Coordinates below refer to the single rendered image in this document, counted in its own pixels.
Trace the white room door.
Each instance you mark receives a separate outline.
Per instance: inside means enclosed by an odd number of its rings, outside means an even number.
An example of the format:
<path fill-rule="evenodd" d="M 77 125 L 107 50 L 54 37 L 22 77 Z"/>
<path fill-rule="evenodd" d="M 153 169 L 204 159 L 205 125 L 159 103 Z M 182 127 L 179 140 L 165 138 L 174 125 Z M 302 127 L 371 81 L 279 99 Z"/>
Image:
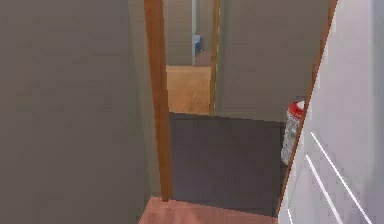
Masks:
<path fill-rule="evenodd" d="M 278 224 L 384 224 L 384 0 L 336 0 Z"/>

